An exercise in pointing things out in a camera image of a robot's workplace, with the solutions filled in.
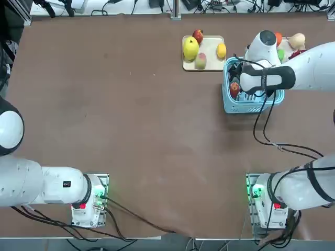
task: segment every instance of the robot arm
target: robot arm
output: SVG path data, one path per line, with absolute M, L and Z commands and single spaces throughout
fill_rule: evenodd
M 240 75 L 243 91 L 247 94 L 277 89 L 335 91 L 335 42 L 314 47 L 283 64 L 278 64 L 277 58 L 275 35 L 260 32 L 245 54 L 249 62 L 243 63 Z M 334 162 L 335 155 L 329 155 L 294 168 L 303 172 L 261 174 L 252 190 L 260 226 L 284 228 L 288 208 L 302 210 L 335 202 L 335 170 L 310 169 L 332 167 Z
M 333 69 L 335 42 L 319 45 L 284 64 L 278 64 L 276 40 L 272 39 L 270 45 L 263 44 L 263 32 L 260 32 L 251 43 L 245 59 L 257 62 L 264 68 L 257 64 L 243 65 L 240 76 L 243 91 L 247 94 L 265 89 L 335 91 L 335 85 L 332 82 L 335 79 Z
M 71 204 L 72 224 L 105 224 L 106 189 L 95 174 L 71 167 L 42 167 L 10 155 L 0 157 L 0 207 Z

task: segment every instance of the blue basket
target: blue basket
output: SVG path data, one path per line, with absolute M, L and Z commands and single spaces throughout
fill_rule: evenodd
M 224 82 L 222 84 L 222 97 L 224 99 L 224 109 L 226 113 L 252 113 L 259 112 L 264 103 L 263 97 L 256 97 L 255 95 L 249 96 L 246 93 L 240 93 L 239 100 L 234 100 L 230 95 L 230 83 L 229 83 L 229 72 L 228 70 L 234 63 L 237 63 L 236 58 L 229 58 L 224 66 Z M 261 95 L 262 91 L 257 91 L 256 95 Z M 284 100 L 284 90 L 276 91 L 276 100 L 274 105 L 279 105 Z M 264 105 L 263 111 L 271 107 L 273 102 L 273 95 L 269 97 Z

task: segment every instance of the orange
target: orange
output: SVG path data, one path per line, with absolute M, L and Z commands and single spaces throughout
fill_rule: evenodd
M 276 32 L 276 37 L 277 37 L 277 47 L 281 44 L 283 36 L 279 32 Z

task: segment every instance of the red button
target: red button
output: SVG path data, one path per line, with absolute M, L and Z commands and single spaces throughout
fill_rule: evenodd
M 274 203 L 273 206 L 274 206 L 275 209 L 281 208 L 281 205 L 279 203 Z

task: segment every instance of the brown table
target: brown table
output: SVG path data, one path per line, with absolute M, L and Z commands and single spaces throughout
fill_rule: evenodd
M 182 69 L 181 39 L 196 28 L 223 36 L 228 56 L 243 55 L 262 29 L 302 32 L 307 48 L 335 40 L 334 23 L 323 14 L 34 21 L 24 30 L 10 79 L 8 100 L 26 123 L 15 155 L 41 165 L 108 172 L 110 196 L 178 233 L 239 238 L 248 204 L 245 174 L 286 170 L 309 159 L 256 143 L 255 115 L 225 114 L 222 72 Z M 276 141 L 333 152 L 333 97 L 287 91 L 274 109 L 268 134 Z M 50 217 L 70 219 L 69 206 L 38 208 Z M 67 236 L 11 209 L 0 212 L 2 237 Z M 162 234 L 118 210 L 115 214 L 127 236 Z M 304 210 L 296 237 L 334 240 L 334 224 L 333 209 Z M 103 230 L 115 232 L 111 222 Z M 243 238 L 251 237 L 248 221 Z

